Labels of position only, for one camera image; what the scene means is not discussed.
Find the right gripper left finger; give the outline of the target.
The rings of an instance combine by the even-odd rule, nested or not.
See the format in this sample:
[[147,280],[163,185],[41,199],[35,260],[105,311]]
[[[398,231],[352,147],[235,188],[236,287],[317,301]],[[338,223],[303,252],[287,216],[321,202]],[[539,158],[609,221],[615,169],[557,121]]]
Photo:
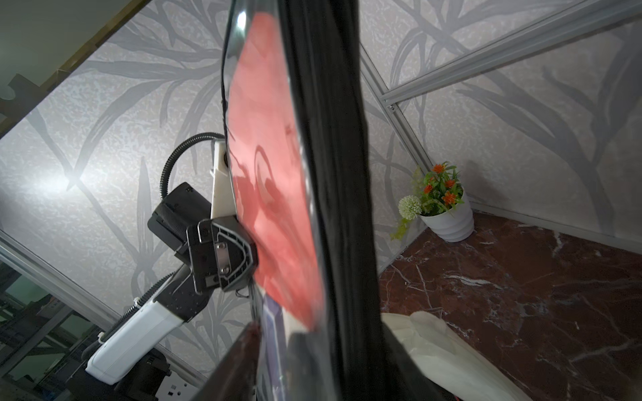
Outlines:
[[192,399],[252,400],[260,343],[260,325],[251,322],[242,330],[226,356]]

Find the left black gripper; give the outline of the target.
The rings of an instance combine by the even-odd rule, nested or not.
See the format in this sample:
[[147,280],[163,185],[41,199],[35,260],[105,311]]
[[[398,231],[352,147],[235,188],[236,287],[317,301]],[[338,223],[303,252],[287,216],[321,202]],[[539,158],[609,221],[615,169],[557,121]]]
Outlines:
[[257,268],[257,247],[237,217],[210,217],[212,204],[187,182],[169,190],[163,181],[160,196],[148,228],[190,267],[195,291],[248,287]]

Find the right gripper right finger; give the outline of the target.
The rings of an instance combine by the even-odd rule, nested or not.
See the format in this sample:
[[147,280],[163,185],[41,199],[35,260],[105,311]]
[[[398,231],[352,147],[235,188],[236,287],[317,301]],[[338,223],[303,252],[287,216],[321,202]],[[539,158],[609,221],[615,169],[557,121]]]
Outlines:
[[445,400],[437,386],[413,362],[400,341],[382,326],[386,341],[388,371],[393,388],[402,400]]

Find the cream canvas tote bag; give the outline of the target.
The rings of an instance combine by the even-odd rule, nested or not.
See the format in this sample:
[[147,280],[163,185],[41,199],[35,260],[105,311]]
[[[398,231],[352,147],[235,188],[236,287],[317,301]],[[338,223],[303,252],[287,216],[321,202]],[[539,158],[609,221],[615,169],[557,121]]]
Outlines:
[[439,317],[418,311],[410,316],[383,313],[381,318],[421,373],[458,399],[530,399]]

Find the clear case red paddle set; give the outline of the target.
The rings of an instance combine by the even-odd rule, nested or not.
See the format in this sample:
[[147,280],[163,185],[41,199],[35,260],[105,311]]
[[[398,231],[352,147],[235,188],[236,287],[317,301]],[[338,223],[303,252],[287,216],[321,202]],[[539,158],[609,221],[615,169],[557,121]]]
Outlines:
[[356,1],[235,1],[222,62],[237,218],[257,247],[257,392],[391,400]]

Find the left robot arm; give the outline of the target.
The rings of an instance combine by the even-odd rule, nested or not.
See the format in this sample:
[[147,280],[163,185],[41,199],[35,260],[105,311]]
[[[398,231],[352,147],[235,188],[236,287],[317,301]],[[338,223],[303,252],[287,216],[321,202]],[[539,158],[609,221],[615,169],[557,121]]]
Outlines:
[[[187,182],[170,189],[180,157],[206,141],[215,145],[212,198],[207,200]],[[225,135],[206,132],[180,143],[163,167],[160,196],[147,225],[182,265],[139,297],[99,337],[85,371],[104,384],[120,382],[144,354],[194,319],[215,291],[247,287],[257,267],[256,244],[236,217]]]

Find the potted plant white pot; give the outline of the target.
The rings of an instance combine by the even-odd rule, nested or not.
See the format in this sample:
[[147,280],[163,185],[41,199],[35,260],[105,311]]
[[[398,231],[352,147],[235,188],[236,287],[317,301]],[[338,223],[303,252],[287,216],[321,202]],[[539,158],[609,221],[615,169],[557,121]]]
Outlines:
[[461,242],[474,231],[474,216],[458,169],[448,161],[433,165],[426,174],[416,172],[412,193],[398,202],[401,216],[391,240],[403,239],[419,219],[445,242]]

